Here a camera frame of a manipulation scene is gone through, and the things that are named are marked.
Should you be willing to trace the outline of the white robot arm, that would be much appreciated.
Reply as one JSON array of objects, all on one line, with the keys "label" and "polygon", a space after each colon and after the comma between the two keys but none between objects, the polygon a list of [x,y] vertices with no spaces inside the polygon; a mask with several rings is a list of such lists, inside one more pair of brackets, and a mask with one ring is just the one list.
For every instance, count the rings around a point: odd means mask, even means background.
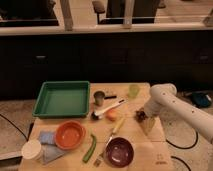
[{"label": "white robot arm", "polygon": [[186,123],[213,144],[213,115],[180,100],[174,84],[156,84],[150,88],[150,98],[144,105],[147,117],[156,117],[166,107],[181,117]]}]

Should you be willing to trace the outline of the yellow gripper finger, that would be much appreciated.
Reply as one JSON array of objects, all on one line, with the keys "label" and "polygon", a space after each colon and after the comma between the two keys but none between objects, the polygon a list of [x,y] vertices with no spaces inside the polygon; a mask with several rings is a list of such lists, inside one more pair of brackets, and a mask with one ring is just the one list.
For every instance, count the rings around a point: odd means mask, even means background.
[{"label": "yellow gripper finger", "polygon": [[150,132],[152,130],[152,128],[155,125],[155,118],[154,117],[149,117],[146,118],[143,122],[142,122],[142,128],[144,132]]}]

